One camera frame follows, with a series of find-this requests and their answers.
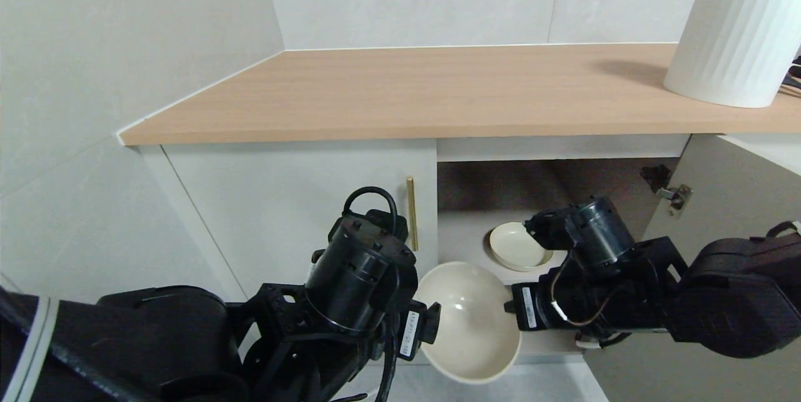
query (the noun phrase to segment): open cabinet door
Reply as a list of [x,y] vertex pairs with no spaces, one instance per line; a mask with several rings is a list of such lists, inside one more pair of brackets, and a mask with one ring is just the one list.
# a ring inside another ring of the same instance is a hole
[[[801,175],[718,136],[693,136],[670,187],[695,193],[679,219],[662,202],[646,239],[669,236],[690,263],[723,237],[764,236],[801,219]],[[719,356],[669,334],[634,334],[584,356],[610,402],[801,400],[801,339],[756,359]]]

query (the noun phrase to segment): white bowl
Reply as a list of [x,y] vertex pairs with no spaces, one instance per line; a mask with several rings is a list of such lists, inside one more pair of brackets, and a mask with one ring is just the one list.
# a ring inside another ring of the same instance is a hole
[[442,304],[437,340],[422,346],[441,373],[464,384],[488,384],[512,367],[523,336],[514,314],[503,308],[512,294],[493,273],[446,262],[423,277],[415,299]]
[[507,222],[489,234],[489,247],[495,259],[513,271],[533,271],[548,262],[553,251],[546,250],[520,222]]

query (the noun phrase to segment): wooden countertop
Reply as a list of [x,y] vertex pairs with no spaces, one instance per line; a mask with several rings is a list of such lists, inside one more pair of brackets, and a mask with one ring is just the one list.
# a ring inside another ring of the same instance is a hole
[[146,143],[798,133],[801,98],[711,105],[664,89],[673,44],[286,51],[137,123]]

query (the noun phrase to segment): ribbed white lamp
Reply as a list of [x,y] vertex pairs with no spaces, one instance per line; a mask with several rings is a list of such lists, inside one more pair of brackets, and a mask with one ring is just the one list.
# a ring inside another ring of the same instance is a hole
[[801,0],[695,0],[665,87],[718,105],[764,108],[799,43]]

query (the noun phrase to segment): label sticker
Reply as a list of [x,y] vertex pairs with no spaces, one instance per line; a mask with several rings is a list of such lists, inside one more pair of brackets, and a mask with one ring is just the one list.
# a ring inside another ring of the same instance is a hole
[[523,288],[523,303],[526,305],[526,317],[529,319],[529,328],[537,327],[537,318],[534,316],[534,302],[531,299],[531,289]]
[[409,311],[409,317],[406,317],[406,328],[403,332],[403,341],[400,343],[400,354],[412,358],[412,348],[414,347],[414,334],[417,332],[417,322],[420,319],[420,313],[417,311]]

